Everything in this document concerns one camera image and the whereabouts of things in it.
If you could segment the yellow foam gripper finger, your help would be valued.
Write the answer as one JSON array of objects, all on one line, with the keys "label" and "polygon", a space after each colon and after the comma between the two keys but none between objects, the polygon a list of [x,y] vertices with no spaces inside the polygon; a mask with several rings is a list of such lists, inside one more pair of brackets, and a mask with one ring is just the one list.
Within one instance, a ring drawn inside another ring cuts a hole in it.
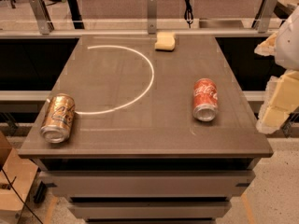
[{"label": "yellow foam gripper finger", "polygon": [[273,33],[268,36],[264,42],[260,43],[254,50],[254,52],[261,56],[274,56],[275,45],[278,33]]},{"label": "yellow foam gripper finger", "polygon": [[270,77],[256,128],[260,133],[277,131],[299,107],[299,72],[287,70],[280,77]]}]

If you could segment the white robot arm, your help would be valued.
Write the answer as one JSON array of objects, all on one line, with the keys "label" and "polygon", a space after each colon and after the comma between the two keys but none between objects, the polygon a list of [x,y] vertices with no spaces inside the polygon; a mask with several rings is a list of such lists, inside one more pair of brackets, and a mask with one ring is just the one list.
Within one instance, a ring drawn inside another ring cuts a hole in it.
[{"label": "white robot arm", "polygon": [[268,80],[258,115],[257,130],[270,134],[299,107],[299,7],[254,52],[262,56],[272,55],[275,63],[286,69],[280,77]]}]

